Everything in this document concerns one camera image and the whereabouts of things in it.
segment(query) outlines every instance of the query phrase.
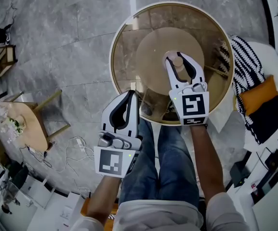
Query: black device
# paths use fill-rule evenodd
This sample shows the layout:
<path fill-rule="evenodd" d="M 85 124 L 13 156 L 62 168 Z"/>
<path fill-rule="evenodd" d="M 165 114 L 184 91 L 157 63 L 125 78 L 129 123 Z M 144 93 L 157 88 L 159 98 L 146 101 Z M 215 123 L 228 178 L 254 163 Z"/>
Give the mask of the black device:
<path fill-rule="evenodd" d="M 267 168 L 273 172 L 278 168 L 278 150 L 268 156 L 265 160 L 265 164 Z"/>
<path fill-rule="evenodd" d="M 239 187 L 244 184 L 245 179 L 250 175 L 249 170 L 245 167 L 244 161 L 236 162 L 231 170 L 230 176 L 232 178 L 234 187 Z"/>

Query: person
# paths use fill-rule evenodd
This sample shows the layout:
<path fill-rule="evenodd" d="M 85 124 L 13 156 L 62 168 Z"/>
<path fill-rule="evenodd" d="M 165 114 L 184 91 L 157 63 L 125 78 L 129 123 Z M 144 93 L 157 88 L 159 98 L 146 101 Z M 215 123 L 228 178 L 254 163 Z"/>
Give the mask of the person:
<path fill-rule="evenodd" d="M 198 211 L 199 190 L 181 127 L 162 126 L 159 133 L 159 176 L 151 124 L 140 119 L 142 150 L 131 173 L 122 180 L 115 231 L 198 231 L 203 217 Z M 191 126 L 195 159 L 207 204 L 209 231 L 246 231 L 249 227 L 225 192 L 217 152 L 204 125 Z M 72 231 L 102 231 L 119 191 L 121 179 L 104 176 L 92 195 L 87 217 Z"/>
<path fill-rule="evenodd" d="M 24 167 L 19 169 L 18 166 L 20 165 L 16 161 L 11 163 L 9 169 L 5 170 L 4 178 L 0 185 L 0 193 L 3 198 L 1 208 L 6 214 L 12 214 L 8 206 L 9 203 L 14 202 L 16 205 L 20 205 L 16 196 L 27 179 L 28 168 L 24 165 Z"/>

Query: floor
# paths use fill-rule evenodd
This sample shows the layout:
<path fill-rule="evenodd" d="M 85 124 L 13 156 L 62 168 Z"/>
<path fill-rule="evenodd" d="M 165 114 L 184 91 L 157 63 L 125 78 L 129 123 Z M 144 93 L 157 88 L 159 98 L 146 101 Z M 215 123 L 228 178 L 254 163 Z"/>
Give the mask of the floor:
<path fill-rule="evenodd" d="M 164 0 L 135 0 L 137 9 Z M 176 0 L 194 4 L 209 12 L 229 35 L 239 35 L 268 43 L 267 25 L 261 0 Z M 35 172 L 48 177 L 57 189 L 86 195 L 93 192 L 102 176 L 94 172 L 89 158 L 70 161 L 65 168 L 68 140 L 81 136 L 86 146 L 98 142 L 98 130 L 103 108 L 116 96 L 112 86 L 108 57 L 111 41 L 121 23 L 131 14 L 130 0 L 0 0 L 0 27 L 12 22 L 12 44 L 16 45 L 18 63 L 5 77 L 9 93 L 24 91 L 22 101 L 40 102 L 54 93 L 61 97 L 42 112 L 50 134 L 66 123 L 71 127 L 57 136 L 48 152 L 48 168 L 37 162 L 26 150 L 6 144 L 9 155 L 30 164 Z M 233 163 L 246 153 L 243 148 L 243 122 L 237 113 L 218 134 L 209 126 L 214 146 L 224 169 L 224 182 L 230 180 Z M 183 136 L 194 156 L 189 130 Z M 81 159 L 85 153 L 70 146 L 68 157 Z"/>

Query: round table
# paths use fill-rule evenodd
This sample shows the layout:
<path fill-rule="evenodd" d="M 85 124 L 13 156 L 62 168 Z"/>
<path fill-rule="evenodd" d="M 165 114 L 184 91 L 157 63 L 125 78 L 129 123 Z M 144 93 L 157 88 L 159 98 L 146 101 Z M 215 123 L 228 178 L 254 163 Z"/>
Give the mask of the round table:
<path fill-rule="evenodd" d="M 218 60 L 227 47 L 230 64 Z M 117 31 L 110 50 L 109 67 L 118 94 L 136 90 L 140 116 L 167 126 L 180 125 L 169 98 L 170 82 L 162 63 L 168 51 L 180 51 L 203 68 L 210 93 L 210 113 L 225 98 L 232 83 L 234 58 L 229 38 L 209 14 L 190 4 L 159 2 L 130 16 Z M 180 79 L 191 81 L 186 70 Z"/>

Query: chair leg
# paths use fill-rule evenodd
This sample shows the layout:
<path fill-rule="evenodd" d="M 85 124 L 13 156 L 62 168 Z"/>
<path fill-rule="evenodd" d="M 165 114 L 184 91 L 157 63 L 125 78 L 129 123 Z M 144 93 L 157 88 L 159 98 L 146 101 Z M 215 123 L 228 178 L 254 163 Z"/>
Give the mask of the chair leg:
<path fill-rule="evenodd" d="M 67 128 L 70 127 L 70 124 L 67 124 L 66 126 L 62 127 L 61 129 L 59 129 L 58 131 L 54 132 L 53 134 L 51 134 L 50 136 L 47 137 L 47 141 L 50 141 L 51 139 L 53 139 L 56 135 L 59 135 L 60 133 L 62 133 L 63 131 L 65 131 Z"/>
<path fill-rule="evenodd" d="M 15 101 L 15 100 L 16 100 L 18 97 L 20 97 L 23 93 L 24 93 L 24 91 L 22 91 L 22 92 L 20 92 L 20 93 L 18 93 L 18 94 L 16 94 L 16 95 L 14 95 L 13 98 L 11 98 L 8 102 L 13 102 L 13 101 Z"/>
<path fill-rule="evenodd" d="M 41 110 L 47 103 L 49 103 L 50 101 L 52 101 L 54 98 L 56 98 L 57 96 L 61 95 L 62 90 L 58 90 L 55 94 L 53 94 L 51 97 L 49 97 L 47 100 L 43 101 L 41 104 L 39 104 L 35 109 L 34 112 L 37 112 L 39 110 Z"/>

